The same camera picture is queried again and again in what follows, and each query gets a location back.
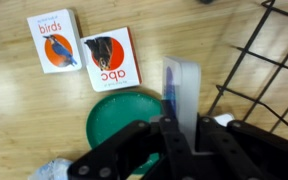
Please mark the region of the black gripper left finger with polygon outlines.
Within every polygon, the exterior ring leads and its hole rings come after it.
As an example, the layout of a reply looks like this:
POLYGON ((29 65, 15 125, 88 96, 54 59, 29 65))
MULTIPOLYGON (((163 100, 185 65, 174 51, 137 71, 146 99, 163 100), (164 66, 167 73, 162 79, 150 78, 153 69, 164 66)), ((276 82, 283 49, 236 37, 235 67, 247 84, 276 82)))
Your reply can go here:
POLYGON ((176 119, 162 116, 157 122, 135 120, 76 160, 67 170, 69 180, 126 180, 147 162, 159 160, 143 180, 197 180, 198 172, 185 136, 176 119))

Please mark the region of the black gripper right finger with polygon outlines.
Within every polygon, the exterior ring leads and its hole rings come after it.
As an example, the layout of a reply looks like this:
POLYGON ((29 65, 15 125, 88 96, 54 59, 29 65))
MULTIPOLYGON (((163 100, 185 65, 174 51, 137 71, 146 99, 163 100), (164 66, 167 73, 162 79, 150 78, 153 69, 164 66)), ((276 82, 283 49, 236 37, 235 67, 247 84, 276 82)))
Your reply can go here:
POLYGON ((200 117, 197 152, 202 180, 288 180, 288 140, 243 121, 200 117))

